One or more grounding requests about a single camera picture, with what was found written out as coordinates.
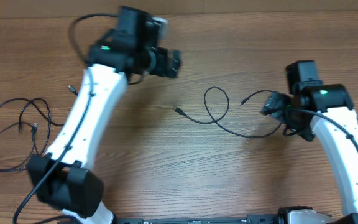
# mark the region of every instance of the wooden plank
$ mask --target wooden plank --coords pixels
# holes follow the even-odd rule
[[[163,45],[180,49],[177,80],[148,77],[130,86],[101,141],[95,173],[105,183],[103,200],[118,217],[240,217],[275,213],[279,207],[309,205],[341,216],[341,201],[328,160],[318,141],[285,138],[243,139],[215,125],[198,125],[177,115],[209,120],[204,91],[227,91],[231,108],[221,124],[233,131],[262,134],[277,125],[259,114],[268,95],[239,103],[260,89],[287,92],[284,67],[315,59],[325,83],[342,83],[358,112],[358,11],[275,12],[167,16]],[[0,103],[10,98],[45,98],[52,119],[64,123],[75,97],[82,64],[67,39],[73,18],[0,20]],[[78,28],[87,49],[114,24],[108,18]],[[207,96],[213,114],[226,107],[222,93]],[[0,110],[0,128],[16,122],[23,103]],[[47,123],[29,108],[24,120],[39,123],[39,147]],[[60,128],[53,127],[51,141]],[[12,128],[0,137],[0,166],[29,153],[29,129]],[[26,173],[0,173],[0,223],[11,223],[31,190]],[[19,217],[33,223],[58,214],[32,199]]]
[[[358,0],[0,0],[0,19],[117,12],[120,5],[152,14],[358,10]]]

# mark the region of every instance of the wood grain surface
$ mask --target wood grain surface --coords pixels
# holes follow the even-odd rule
[[[314,59],[325,83],[342,83],[358,112],[358,11],[279,12],[167,16],[163,46],[182,51],[180,77],[148,77],[130,86],[110,119],[94,172],[105,183],[103,201],[118,217],[243,217],[275,213],[279,207],[308,205],[341,216],[341,201],[320,143],[285,138],[282,129],[265,139],[244,139],[199,125],[176,114],[210,120],[203,95],[219,86],[231,107],[221,124],[248,134],[267,133],[277,122],[259,114],[267,94],[239,106],[260,89],[287,92],[284,67]],[[42,97],[52,119],[64,123],[79,87],[82,64],[67,39],[73,18],[0,20],[0,103]],[[78,28],[86,50],[111,19],[90,19]],[[215,116],[224,112],[222,93],[207,96]],[[0,128],[17,121],[24,102],[0,109]],[[29,108],[24,120],[38,123],[44,143],[47,122]],[[53,127],[51,141],[60,128]],[[0,137],[0,167],[17,164],[30,152],[29,128]],[[10,223],[32,189],[29,176],[0,173],[0,223]],[[58,215],[33,198],[19,223]]]

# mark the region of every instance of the cable plug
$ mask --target cable plug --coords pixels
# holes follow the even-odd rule
[[[38,123],[34,123],[31,127],[31,133],[35,134],[37,132],[38,129]]]
[[[183,115],[183,116],[186,116],[186,113],[185,113],[182,109],[180,109],[179,107],[176,107],[174,110],[175,110],[178,114]]]
[[[69,89],[72,93],[74,93],[76,96],[78,96],[78,93],[77,93],[77,91],[75,91],[74,87],[72,87],[71,85],[69,85],[69,86],[68,86],[68,89]]]

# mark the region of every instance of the wooden tabletop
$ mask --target wooden tabletop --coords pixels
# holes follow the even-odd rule
[[[227,91],[231,107],[221,124],[233,131],[263,134],[277,121],[259,114],[268,94],[248,104],[251,93],[287,93],[286,65],[314,59],[327,84],[342,83],[358,113],[358,11],[278,12],[165,16],[163,46],[179,49],[179,78],[149,76],[130,86],[110,119],[99,146],[94,173],[105,184],[103,202],[118,217],[243,217],[276,213],[279,207],[308,205],[341,216],[333,172],[318,140],[282,136],[244,139],[215,124],[199,125],[176,114],[209,121],[203,104],[207,88]],[[67,28],[73,18],[0,20],[0,103],[42,97],[52,119],[64,123],[79,88],[82,64],[72,51]],[[78,28],[86,50],[112,19],[90,19]],[[226,100],[217,90],[207,96],[215,116]],[[0,130],[17,122],[24,102],[0,109]],[[47,122],[29,108],[24,121],[38,123],[37,144]],[[0,167],[23,160],[31,150],[30,129],[12,128],[0,137]],[[53,127],[51,141],[60,128]],[[0,223],[10,223],[32,189],[26,172],[0,173]],[[32,223],[58,215],[33,198],[19,216]]]

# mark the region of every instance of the wooden table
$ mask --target wooden table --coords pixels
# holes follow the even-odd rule
[[[259,114],[268,94],[239,103],[260,89],[287,92],[284,67],[314,59],[325,83],[342,83],[358,112],[358,11],[279,12],[165,16],[170,24],[163,43],[180,49],[177,80],[148,77],[131,86],[110,119],[99,146],[94,172],[105,183],[103,201],[119,217],[242,217],[275,213],[279,207],[308,205],[341,216],[341,201],[328,160],[318,141],[233,136],[216,125],[198,125],[176,114],[209,120],[203,94],[225,89],[231,108],[221,124],[240,133],[260,134],[277,122]],[[79,87],[82,65],[67,39],[73,18],[0,20],[0,103],[42,97],[52,119],[64,123]],[[111,19],[90,19],[77,36],[87,49]],[[226,107],[212,91],[207,101],[216,116]],[[0,129],[18,119],[24,102],[0,109]],[[44,143],[47,122],[33,108],[24,120],[39,123]],[[60,128],[53,127],[51,139]],[[12,128],[0,137],[0,167],[17,164],[31,148],[29,128]],[[0,173],[0,223],[32,189],[26,172]],[[32,223],[58,215],[33,198],[19,217]]]

